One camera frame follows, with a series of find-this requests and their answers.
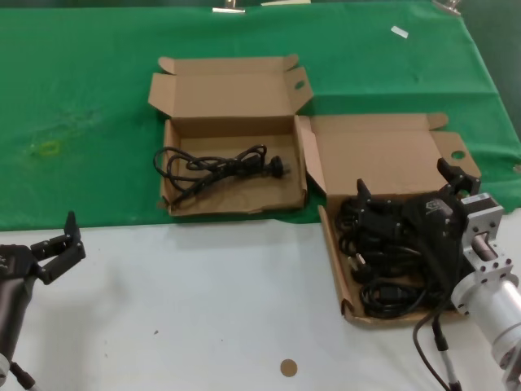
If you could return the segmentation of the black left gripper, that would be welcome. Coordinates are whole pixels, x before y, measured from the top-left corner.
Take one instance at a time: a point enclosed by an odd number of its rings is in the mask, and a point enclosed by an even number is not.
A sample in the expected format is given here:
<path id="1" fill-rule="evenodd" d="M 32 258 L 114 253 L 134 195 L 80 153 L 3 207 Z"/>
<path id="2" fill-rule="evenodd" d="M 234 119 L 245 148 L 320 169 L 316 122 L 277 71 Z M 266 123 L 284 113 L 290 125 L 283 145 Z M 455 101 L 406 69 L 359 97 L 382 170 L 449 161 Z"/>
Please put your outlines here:
<path id="1" fill-rule="evenodd" d="M 40 267 L 39 257 L 55 258 Z M 44 284 L 51 284 L 85 257 L 76 215 L 70 211 L 62 235 L 30 248 L 16 244 L 1 246 L 1 285 L 18 279 L 40 279 Z"/>

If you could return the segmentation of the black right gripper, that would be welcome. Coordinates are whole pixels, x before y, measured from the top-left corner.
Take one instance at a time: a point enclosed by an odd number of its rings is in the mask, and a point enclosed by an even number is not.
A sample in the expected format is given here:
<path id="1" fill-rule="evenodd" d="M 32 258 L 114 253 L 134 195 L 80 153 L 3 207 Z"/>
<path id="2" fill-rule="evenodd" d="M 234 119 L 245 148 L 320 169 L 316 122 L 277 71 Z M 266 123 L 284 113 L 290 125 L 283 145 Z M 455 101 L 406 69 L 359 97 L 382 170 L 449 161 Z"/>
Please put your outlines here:
<path id="1" fill-rule="evenodd" d="M 444 292 L 450 294 L 461 279 L 464 264 L 460 200 L 477 195 L 481 181 L 444 158 L 437 161 L 437 170 L 446 184 L 439 191 L 416 195 L 405 202 L 374 198 L 359 178 L 357 224 L 384 239 L 397 241 L 403 238 L 404 218 L 434 276 Z"/>

